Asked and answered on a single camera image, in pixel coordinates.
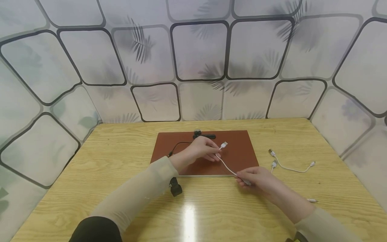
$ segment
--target black sleeve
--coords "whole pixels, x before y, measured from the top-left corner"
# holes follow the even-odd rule
[[[122,242],[117,225],[108,218],[89,217],[82,220],[69,242]]]

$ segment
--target human arm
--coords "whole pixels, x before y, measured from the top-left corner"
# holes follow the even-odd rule
[[[267,198],[276,205],[310,242],[360,242],[337,219],[321,208],[316,208],[301,195],[291,190],[264,167],[250,167],[237,172],[236,181],[246,190]],[[242,180],[251,182],[247,186]]]
[[[120,234],[126,230],[135,216],[154,198],[164,193],[169,187],[170,180],[178,176],[179,171],[192,164],[199,157],[204,157],[210,161],[219,161],[215,156],[217,152],[219,152],[219,147],[212,140],[200,136],[182,152],[169,158],[164,156],[153,162],[147,169],[126,181],[98,204],[90,217],[78,225],[70,241],[88,241],[87,239],[93,241],[90,236],[99,239],[101,235],[96,231],[99,230],[101,221],[111,227],[104,234],[109,233],[110,238],[114,236],[120,239]],[[95,222],[95,225],[89,226],[85,223],[86,220],[98,221]],[[81,230],[89,230],[90,234],[85,235]]]

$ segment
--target hand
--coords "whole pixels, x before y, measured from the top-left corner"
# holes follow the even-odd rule
[[[209,161],[219,161],[219,158],[215,155],[218,153],[218,156],[221,157],[219,152],[219,147],[212,140],[199,136],[182,152],[171,156],[170,161],[177,171],[181,171],[200,157]]]
[[[219,147],[212,140],[204,136],[197,137],[183,152],[193,160],[192,163],[200,157],[209,161],[220,161],[215,155],[220,152]]]
[[[236,181],[243,189],[262,195],[272,203],[276,203],[278,194],[289,189],[269,170],[261,166],[250,167],[237,172],[236,174],[238,175]],[[251,186],[246,185],[241,178],[248,180],[251,183]]]

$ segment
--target light wood grain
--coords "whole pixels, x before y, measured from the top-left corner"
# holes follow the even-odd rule
[[[313,125],[303,118],[102,124],[39,203],[13,242],[68,241],[78,223],[120,184],[149,165],[158,132],[248,130],[261,166],[273,149],[274,174],[330,212],[364,241],[386,241],[387,216]],[[179,178],[183,194],[167,191],[133,221],[124,241],[285,241],[291,222],[267,201],[237,188],[234,178]]]

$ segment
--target tile pattern wallpaper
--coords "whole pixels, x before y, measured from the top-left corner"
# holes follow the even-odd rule
[[[0,0],[0,237],[101,122],[304,117],[387,210],[385,0]]]

